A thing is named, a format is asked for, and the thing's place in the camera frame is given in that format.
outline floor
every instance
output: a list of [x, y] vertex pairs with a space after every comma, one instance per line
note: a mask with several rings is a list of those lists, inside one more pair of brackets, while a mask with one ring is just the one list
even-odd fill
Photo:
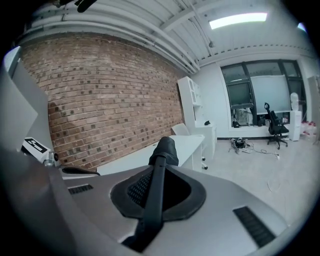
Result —
[[256, 151], [240, 152], [229, 140], [218, 140], [212, 161], [204, 173], [232, 181], [252, 193], [293, 224], [305, 217], [320, 188], [320, 146], [311, 141], [287, 141], [280, 150], [266, 140], [249, 140]]

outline white wall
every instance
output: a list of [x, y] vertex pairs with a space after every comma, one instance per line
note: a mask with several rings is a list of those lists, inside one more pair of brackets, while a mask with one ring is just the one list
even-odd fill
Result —
[[216, 135], [218, 138], [270, 136], [266, 126], [232, 127], [228, 91], [220, 67], [248, 61], [278, 59], [298, 61], [306, 93], [307, 119], [311, 118], [311, 96], [308, 77], [320, 73], [315, 59], [297, 54], [281, 53], [256, 53], [231, 57], [203, 66], [197, 74], [191, 76], [191, 79], [200, 87], [205, 117], [216, 125]]

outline fluorescent light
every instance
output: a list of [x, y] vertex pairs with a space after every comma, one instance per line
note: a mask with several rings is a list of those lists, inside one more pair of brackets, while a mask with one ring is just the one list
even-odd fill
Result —
[[307, 32], [305, 25], [303, 25], [302, 23], [298, 24], [298, 29], [303, 30], [304, 32]]
[[217, 29], [220, 27], [228, 26], [231, 24], [244, 23], [244, 22], [265, 22], [267, 19], [266, 12], [253, 12], [233, 15], [229, 17], [219, 18], [210, 21], [211, 29]]

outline ceiling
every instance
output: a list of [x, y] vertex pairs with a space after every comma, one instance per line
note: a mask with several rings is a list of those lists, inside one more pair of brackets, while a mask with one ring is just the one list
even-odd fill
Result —
[[[267, 20], [214, 30], [209, 25], [252, 12], [267, 12]], [[277, 0], [98, 0], [84, 13], [74, 2], [60, 8], [44, 5], [26, 24], [19, 43], [56, 33], [108, 34], [149, 48], [194, 74], [204, 65], [248, 53], [314, 56], [307, 33], [297, 25]]]

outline brick wall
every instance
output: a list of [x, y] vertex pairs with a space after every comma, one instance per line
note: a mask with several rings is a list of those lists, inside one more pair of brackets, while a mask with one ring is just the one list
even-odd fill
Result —
[[177, 80], [185, 74], [134, 43], [54, 35], [23, 45], [22, 60], [48, 95], [51, 139], [65, 165], [94, 169], [182, 122]]

